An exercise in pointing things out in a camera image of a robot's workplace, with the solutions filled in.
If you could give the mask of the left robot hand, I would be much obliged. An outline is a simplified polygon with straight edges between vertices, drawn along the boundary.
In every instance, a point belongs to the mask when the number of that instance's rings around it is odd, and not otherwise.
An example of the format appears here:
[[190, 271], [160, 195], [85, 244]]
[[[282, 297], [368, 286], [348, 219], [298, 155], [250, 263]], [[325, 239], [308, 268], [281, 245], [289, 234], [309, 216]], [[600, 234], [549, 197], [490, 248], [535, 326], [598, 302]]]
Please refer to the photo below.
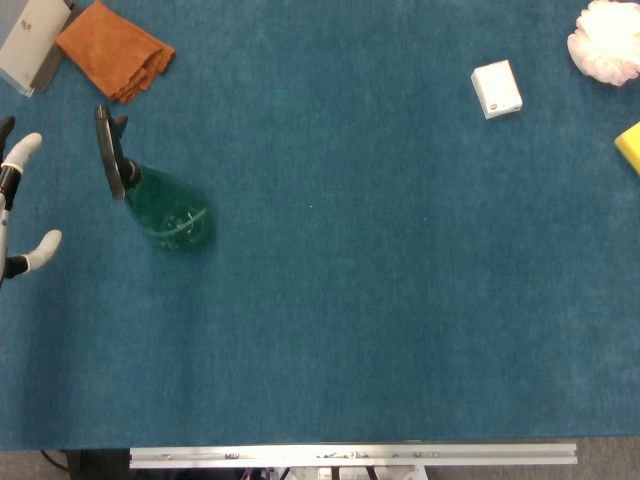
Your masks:
[[1, 158], [1, 282], [43, 267], [54, 257], [63, 238], [60, 230], [53, 229], [32, 251], [14, 256], [7, 253], [13, 203], [24, 170], [41, 144], [42, 136], [30, 133], [13, 146], [6, 158]]

